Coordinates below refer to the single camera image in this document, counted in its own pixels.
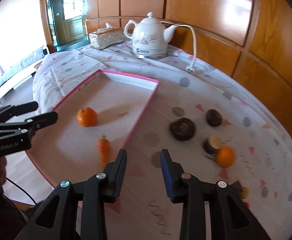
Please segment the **small yellow red fruit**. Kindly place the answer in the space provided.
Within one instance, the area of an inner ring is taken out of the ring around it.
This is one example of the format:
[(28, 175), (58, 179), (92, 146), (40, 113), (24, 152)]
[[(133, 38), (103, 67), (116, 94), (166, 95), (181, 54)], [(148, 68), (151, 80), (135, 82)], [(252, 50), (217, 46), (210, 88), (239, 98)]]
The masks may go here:
[(241, 199), (247, 198), (249, 196), (249, 189), (245, 186), (242, 186), (240, 193), (239, 193), (239, 196)]

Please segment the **white ceramic electric kettle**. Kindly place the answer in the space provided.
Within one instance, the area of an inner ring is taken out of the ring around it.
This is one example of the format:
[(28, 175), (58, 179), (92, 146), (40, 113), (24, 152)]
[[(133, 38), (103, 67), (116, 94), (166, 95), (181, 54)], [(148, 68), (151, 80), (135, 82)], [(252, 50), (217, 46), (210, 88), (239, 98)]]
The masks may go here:
[(124, 35), (132, 41), (133, 53), (141, 57), (162, 57), (167, 54), (176, 25), (165, 27), (152, 12), (141, 22), (129, 20), (124, 27)]

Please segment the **wooden glass door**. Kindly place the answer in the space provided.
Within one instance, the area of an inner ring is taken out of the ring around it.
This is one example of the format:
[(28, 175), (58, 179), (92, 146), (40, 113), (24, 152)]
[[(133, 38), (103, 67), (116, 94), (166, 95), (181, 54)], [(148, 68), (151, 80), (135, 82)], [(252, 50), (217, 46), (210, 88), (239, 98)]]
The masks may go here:
[(46, 0), (53, 46), (66, 49), (85, 40), (84, 0)]

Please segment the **orange tangerine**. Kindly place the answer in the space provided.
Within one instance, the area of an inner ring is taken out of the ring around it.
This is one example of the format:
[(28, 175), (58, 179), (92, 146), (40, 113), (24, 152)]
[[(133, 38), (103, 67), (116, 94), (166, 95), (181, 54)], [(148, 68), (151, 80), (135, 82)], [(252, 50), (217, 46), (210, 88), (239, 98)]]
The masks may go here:
[(233, 149), (229, 146), (222, 146), (216, 154), (216, 162), (222, 168), (231, 167), (236, 160)]
[(81, 107), (77, 113), (77, 122), (83, 127), (92, 127), (97, 124), (97, 113), (90, 107)]

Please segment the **orange tangerine on cloth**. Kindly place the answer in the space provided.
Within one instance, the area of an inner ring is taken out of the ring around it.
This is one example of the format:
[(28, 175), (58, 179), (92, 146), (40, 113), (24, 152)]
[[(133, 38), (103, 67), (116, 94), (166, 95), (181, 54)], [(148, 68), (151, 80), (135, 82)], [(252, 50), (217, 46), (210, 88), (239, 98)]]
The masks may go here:
[(216, 162), (222, 168), (231, 167), (236, 160), (233, 149), (229, 146), (222, 146), (216, 154)]

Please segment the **patterned white tablecloth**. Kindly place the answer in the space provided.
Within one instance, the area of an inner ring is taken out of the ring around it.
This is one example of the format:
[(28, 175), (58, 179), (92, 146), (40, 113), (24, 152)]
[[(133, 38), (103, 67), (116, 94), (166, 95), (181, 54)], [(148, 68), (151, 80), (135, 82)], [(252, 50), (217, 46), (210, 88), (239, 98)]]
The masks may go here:
[[(230, 183), (239, 180), (249, 189), (245, 205), (271, 239), (292, 236), (292, 139), (272, 113), (252, 94), (216, 68), (197, 60), (194, 74), (185, 68), (190, 57), (170, 48), (158, 61), (139, 59), (123, 43), (104, 50), (90, 46), (47, 55), (33, 81), (33, 97), (40, 113), (55, 111), (57, 104), (98, 70), (111, 70), (158, 81), (133, 137), (145, 157), (145, 177), (134, 179), (130, 201), (115, 213), (105, 205), (108, 239), (179, 239), (182, 205), (167, 196), (159, 154), (169, 151), (172, 161), (201, 181)], [(217, 110), (222, 124), (211, 127), (209, 109)], [(180, 118), (195, 123), (188, 141), (177, 141), (169, 126)], [(229, 168), (207, 154), (203, 143), (210, 135), (233, 149), (236, 160)]]

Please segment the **small orange carrot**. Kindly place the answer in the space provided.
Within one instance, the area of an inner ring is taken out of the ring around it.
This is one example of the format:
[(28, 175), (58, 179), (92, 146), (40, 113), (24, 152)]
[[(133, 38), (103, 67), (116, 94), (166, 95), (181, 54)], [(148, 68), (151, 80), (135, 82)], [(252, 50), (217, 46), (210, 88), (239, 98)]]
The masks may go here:
[(100, 157), (100, 164), (102, 167), (105, 167), (109, 162), (111, 153), (110, 142), (107, 140), (105, 135), (102, 135), (102, 137), (98, 140), (97, 149)]

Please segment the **pink rimmed white tray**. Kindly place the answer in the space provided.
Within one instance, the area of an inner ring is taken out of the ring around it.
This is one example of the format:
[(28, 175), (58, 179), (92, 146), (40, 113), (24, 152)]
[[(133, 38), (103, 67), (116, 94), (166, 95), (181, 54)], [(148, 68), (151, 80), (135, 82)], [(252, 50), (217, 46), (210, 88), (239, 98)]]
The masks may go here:
[[(130, 201), (128, 187), (146, 175), (145, 157), (132, 139), (157, 86), (158, 81), (148, 77), (96, 71), (57, 104), (57, 122), (36, 132), (27, 155), (49, 185), (62, 180), (77, 183), (103, 170), (97, 142), (105, 135), (111, 146), (109, 161), (114, 161), (122, 148), (128, 153), (122, 195), (109, 205), (110, 210), (121, 213), (122, 204)], [(95, 110), (95, 126), (78, 124), (81, 107)]]

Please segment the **woven tissue box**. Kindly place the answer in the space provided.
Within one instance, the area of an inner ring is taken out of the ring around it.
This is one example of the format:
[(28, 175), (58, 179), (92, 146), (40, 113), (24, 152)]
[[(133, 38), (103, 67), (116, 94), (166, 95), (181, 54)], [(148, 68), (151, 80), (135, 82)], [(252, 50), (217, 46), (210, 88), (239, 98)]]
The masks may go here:
[(89, 41), (92, 48), (103, 50), (114, 44), (124, 42), (124, 31), (121, 27), (114, 27), (106, 22), (104, 28), (89, 33)]

